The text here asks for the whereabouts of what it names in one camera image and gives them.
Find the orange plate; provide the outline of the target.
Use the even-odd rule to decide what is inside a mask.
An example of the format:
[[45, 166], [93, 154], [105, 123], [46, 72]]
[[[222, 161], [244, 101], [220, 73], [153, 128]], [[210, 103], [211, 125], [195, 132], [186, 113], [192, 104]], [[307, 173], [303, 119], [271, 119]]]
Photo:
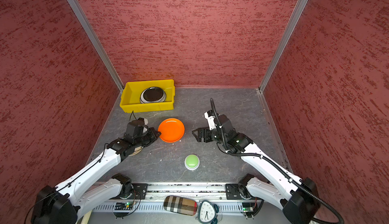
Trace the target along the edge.
[[166, 143], [175, 143], [181, 140], [185, 133], [184, 124], [176, 118], [168, 118], [158, 127], [160, 139]]

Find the white plate flower outline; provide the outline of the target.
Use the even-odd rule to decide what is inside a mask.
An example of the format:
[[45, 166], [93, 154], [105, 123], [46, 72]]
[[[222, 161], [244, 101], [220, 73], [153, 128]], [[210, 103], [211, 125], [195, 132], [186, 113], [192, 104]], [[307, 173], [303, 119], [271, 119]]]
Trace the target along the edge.
[[140, 102], [142, 104], [160, 103], [166, 100], [166, 93], [160, 87], [149, 87], [145, 89], [141, 96]]

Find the small black dish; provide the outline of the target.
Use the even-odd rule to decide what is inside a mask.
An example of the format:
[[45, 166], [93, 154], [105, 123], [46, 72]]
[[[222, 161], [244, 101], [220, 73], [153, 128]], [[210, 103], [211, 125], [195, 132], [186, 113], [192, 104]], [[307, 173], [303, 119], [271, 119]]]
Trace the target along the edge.
[[145, 102], [160, 101], [165, 95], [165, 92], [159, 87], [150, 87], [143, 92], [143, 100]]

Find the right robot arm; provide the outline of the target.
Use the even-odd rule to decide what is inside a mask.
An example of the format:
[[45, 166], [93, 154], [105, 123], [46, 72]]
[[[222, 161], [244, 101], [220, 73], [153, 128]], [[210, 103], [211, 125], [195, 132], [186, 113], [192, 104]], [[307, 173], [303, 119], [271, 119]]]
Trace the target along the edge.
[[240, 182], [243, 192], [258, 197], [282, 210], [292, 224], [309, 224], [321, 207], [317, 199], [298, 186], [318, 196], [316, 183], [310, 178], [302, 180], [270, 159], [246, 135], [230, 131], [224, 137], [230, 153], [237, 154], [243, 161], [254, 167], [270, 183], [246, 175]]

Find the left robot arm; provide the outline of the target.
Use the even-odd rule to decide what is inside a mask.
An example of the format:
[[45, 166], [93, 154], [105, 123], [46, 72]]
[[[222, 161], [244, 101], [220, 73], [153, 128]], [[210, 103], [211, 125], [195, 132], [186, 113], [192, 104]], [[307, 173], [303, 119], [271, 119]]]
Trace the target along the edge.
[[106, 183], [90, 190], [105, 173], [127, 157], [155, 142], [160, 132], [153, 127], [138, 137], [118, 138], [104, 146], [103, 152], [79, 172], [55, 187], [42, 188], [28, 212], [32, 224], [75, 224], [86, 213], [110, 198], [136, 199], [131, 179], [115, 174]]

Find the yellow plastic bin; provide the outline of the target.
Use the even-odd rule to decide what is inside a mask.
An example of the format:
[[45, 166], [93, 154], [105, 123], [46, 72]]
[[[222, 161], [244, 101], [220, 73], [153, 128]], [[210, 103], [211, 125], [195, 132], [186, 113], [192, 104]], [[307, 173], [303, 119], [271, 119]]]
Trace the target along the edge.
[[[150, 87], [163, 89], [166, 94], [166, 100], [159, 103], [141, 103], [141, 94]], [[173, 79], [127, 82], [121, 95], [120, 107], [125, 113], [173, 110], [174, 96], [175, 86]]]

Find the cream beige plate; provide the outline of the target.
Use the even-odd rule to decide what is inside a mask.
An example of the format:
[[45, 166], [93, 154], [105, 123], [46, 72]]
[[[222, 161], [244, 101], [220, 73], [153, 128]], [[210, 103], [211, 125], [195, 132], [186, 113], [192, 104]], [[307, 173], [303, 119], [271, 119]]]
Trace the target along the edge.
[[139, 146], [139, 147], [133, 147], [131, 149], [128, 150], [128, 156], [134, 156], [136, 154], [138, 154], [139, 152], [141, 152], [143, 149], [142, 146]]

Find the green push button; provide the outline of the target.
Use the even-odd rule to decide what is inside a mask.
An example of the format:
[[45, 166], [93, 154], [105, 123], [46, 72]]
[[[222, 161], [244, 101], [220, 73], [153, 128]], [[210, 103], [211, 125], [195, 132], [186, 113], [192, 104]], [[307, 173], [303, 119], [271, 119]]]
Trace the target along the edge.
[[196, 170], [200, 166], [200, 159], [195, 154], [190, 154], [185, 158], [184, 165], [188, 170]]

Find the plaid glasses case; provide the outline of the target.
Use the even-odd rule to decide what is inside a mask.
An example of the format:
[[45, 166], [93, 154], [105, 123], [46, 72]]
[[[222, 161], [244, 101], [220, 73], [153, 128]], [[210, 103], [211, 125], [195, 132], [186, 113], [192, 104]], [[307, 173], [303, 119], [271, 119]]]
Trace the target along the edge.
[[166, 211], [186, 216], [194, 216], [198, 209], [196, 201], [173, 195], [165, 198], [163, 207]]

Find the left controller board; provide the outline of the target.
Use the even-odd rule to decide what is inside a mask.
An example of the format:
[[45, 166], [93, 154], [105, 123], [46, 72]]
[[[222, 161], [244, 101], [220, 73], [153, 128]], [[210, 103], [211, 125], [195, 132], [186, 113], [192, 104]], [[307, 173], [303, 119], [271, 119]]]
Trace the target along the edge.
[[130, 202], [117, 202], [114, 206], [114, 212], [131, 212], [133, 204]]

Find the controller board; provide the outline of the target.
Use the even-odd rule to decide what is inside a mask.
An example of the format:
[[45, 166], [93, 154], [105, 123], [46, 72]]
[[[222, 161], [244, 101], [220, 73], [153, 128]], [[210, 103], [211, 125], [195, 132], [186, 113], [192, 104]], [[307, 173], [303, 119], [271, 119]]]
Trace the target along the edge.
[[114, 206], [114, 212], [131, 212], [133, 204], [130, 202], [117, 202]]
[[241, 209], [241, 212], [242, 213], [249, 213], [249, 214], [253, 214], [257, 211], [257, 203], [254, 203], [254, 202], [243, 202], [242, 203], [242, 209]]

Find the white analog clock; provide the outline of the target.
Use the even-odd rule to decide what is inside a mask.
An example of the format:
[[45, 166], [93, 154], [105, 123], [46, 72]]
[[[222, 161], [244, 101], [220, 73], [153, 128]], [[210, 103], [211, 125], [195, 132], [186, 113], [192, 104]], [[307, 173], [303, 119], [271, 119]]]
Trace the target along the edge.
[[219, 207], [210, 201], [204, 200], [200, 202], [198, 207], [197, 220], [201, 224], [217, 224], [218, 223]]

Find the right controller board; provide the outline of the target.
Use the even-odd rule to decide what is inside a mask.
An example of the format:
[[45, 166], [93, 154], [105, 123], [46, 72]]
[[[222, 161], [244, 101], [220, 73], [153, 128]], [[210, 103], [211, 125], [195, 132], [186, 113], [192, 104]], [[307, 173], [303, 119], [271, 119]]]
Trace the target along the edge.
[[249, 214], [253, 214], [257, 211], [257, 203], [254, 203], [254, 202], [243, 202], [242, 203], [242, 209], [241, 209], [241, 212], [242, 213], [249, 213]]

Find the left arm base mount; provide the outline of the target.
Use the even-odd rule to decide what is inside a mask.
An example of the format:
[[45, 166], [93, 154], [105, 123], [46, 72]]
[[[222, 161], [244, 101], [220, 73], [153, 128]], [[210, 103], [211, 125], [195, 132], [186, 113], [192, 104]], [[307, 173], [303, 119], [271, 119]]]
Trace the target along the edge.
[[122, 190], [119, 194], [120, 199], [144, 200], [147, 194], [148, 184], [129, 184], [126, 183], [122, 186]]

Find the aluminium mounting rail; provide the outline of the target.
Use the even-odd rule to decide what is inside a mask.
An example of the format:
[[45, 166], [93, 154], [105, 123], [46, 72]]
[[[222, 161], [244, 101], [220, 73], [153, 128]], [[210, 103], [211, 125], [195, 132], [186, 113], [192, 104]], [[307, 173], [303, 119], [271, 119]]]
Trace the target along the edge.
[[[130, 199], [120, 199], [120, 193], [116, 193], [117, 187], [113, 185], [116, 180], [109, 180], [107, 183], [102, 183], [93, 190], [88, 187], [85, 191], [80, 192], [80, 196], [76, 198], [77, 201], [86, 200], [86, 195], [93, 191], [102, 189], [103, 191], [113, 190], [108, 195], [106, 200], [118, 200], [132, 202]], [[212, 200], [227, 200], [225, 194], [225, 183], [148, 183], [146, 201], [158, 201], [162, 198], [175, 195], [196, 200], [203, 200], [210, 198]], [[245, 197], [252, 199], [263, 199], [268, 203], [280, 204], [282, 199], [289, 200], [292, 195], [298, 190], [298, 187], [293, 183], [286, 181], [287, 187], [277, 189], [272, 184], [267, 184], [253, 177], [248, 181], [241, 181], [238, 183], [240, 192]]]

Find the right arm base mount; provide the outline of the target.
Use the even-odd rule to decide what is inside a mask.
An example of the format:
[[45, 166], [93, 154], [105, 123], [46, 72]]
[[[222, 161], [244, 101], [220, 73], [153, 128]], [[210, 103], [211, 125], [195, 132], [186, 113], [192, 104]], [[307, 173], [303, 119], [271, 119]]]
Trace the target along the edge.
[[227, 200], [251, 200], [241, 194], [238, 184], [225, 184], [225, 194]]

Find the left aluminium corner post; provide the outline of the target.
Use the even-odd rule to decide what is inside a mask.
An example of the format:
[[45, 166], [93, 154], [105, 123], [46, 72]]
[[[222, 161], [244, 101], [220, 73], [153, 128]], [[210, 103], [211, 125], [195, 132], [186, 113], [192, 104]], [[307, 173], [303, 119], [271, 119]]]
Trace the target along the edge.
[[103, 45], [101, 44], [97, 34], [95, 33], [92, 25], [90, 24], [86, 14], [84, 13], [81, 5], [79, 4], [78, 0], [67, 0], [68, 4], [70, 5], [72, 11], [74, 12], [76, 18], [80, 22], [82, 28], [84, 29], [86, 35], [88, 36], [89, 40], [91, 41], [94, 49], [96, 50], [97, 54], [99, 55], [100, 59], [102, 60], [103, 64], [105, 65], [108, 73], [110, 74], [111, 78], [113, 79], [114, 83], [118, 87], [119, 91], [122, 92], [124, 90], [124, 84], [122, 80], [120, 79], [117, 71], [115, 70], [108, 54], [106, 53], [105, 49], [103, 48]]

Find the aluminium corner post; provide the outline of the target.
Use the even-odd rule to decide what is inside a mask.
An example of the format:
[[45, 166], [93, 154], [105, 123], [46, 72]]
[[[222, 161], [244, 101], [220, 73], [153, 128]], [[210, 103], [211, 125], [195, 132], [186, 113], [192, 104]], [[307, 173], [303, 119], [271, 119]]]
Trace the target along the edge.
[[270, 78], [283, 54], [284, 49], [286, 48], [286, 45], [288, 44], [296, 25], [298, 24], [298, 21], [307, 5], [309, 0], [297, 0], [297, 3], [293, 9], [293, 12], [290, 16], [290, 19], [287, 23], [287, 26], [284, 30], [284, 33], [281, 37], [280, 43], [275, 51], [275, 54], [269, 64], [269, 67], [264, 75], [264, 78], [259, 86], [259, 92], [264, 93], [265, 88], [267, 84], [270, 81]]
[[105, 49], [103, 48], [103, 45], [101, 44], [97, 34], [95, 33], [92, 25], [90, 24], [86, 14], [84, 13], [81, 5], [79, 4], [78, 0], [67, 0], [68, 4], [70, 5], [72, 11], [74, 12], [76, 18], [80, 22], [82, 28], [84, 29], [86, 35], [88, 36], [89, 40], [91, 41], [94, 49], [96, 50], [97, 54], [99, 55], [100, 59], [102, 60], [103, 64], [105, 65], [108, 73], [110, 74], [111, 78], [113, 79], [114, 83], [118, 87], [119, 91], [122, 92], [124, 90], [124, 84], [122, 80], [120, 79], [117, 71], [115, 70], [108, 54], [106, 53]]

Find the right aluminium corner post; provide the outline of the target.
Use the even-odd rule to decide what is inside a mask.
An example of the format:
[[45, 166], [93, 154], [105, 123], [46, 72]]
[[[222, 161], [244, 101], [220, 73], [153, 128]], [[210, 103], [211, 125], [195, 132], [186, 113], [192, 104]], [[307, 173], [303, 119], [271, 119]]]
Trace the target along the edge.
[[267, 84], [270, 81], [270, 78], [283, 54], [284, 49], [286, 48], [286, 45], [288, 44], [296, 25], [298, 24], [298, 21], [307, 5], [309, 0], [297, 0], [297, 3], [293, 9], [293, 12], [290, 16], [290, 19], [287, 23], [287, 26], [284, 30], [284, 33], [281, 37], [280, 43], [275, 51], [275, 54], [269, 64], [269, 67], [264, 75], [264, 78], [259, 86], [259, 92], [264, 93], [265, 88]]

